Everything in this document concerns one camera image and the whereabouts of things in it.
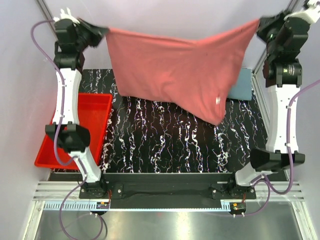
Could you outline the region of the pink t shirt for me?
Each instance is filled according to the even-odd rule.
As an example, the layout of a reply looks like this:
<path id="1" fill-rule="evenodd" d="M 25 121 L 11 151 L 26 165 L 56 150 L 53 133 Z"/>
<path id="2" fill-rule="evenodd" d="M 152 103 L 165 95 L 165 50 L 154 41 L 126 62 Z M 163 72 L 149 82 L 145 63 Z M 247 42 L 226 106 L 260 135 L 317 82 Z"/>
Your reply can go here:
<path id="1" fill-rule="evenodd" d="M 255 19 L 200 40 L 112 28 L 106 41 L 118 92 L 124 97 L 174 103 L 219 125 L 259 24 Z"/>

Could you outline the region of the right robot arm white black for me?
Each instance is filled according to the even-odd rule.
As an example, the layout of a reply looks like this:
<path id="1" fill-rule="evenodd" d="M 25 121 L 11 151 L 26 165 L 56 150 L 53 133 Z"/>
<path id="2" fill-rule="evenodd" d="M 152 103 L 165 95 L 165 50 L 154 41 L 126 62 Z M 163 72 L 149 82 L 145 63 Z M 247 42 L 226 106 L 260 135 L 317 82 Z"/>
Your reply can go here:
<path id="1" fill-rule="evenodd" d="M 293 185 L 294 167 L 305 162 L 296 139 L 297 101 L 315 84 L 301 87 L 303 68 L 297 57 L 310 26 L 319 18 L 320 2 L 306 0 L 300 11 L 285 10 L 260 19 L 256 35 L 266 44 L 262 73 L 271 103 L 268 140 L 264 149 L 252 149 L 249 163 L 228 180 L 226 191 L 232 198 L 253 190 L 260 180 L 271 187 L 268 175 L 288 169 L 289 185 L 282 191 L 285 195 Z"/>

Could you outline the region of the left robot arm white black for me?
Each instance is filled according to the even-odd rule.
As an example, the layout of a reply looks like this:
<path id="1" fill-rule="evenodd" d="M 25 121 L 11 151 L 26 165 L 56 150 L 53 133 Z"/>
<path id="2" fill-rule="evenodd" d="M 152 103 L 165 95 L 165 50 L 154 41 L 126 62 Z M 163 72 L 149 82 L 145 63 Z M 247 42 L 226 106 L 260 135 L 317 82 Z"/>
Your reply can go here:
<path id="1" fill-rule="evenodd" d="M 57 40 L 51 63 L 56 70 L 57 96 L 52 123 L 45 126 L 45 133 L 53 141 L 57 162 L 62 166 L 75 162 L 78 166 L 83 178 L 81 190 L 103 198 L 108 186 L 90 150 L 90 131 L 80 125 L 78 96 L 84 51 L 96 48 L 109 30 L 74 17 L 69 8 L 61 9 L 53 20 Z"/>

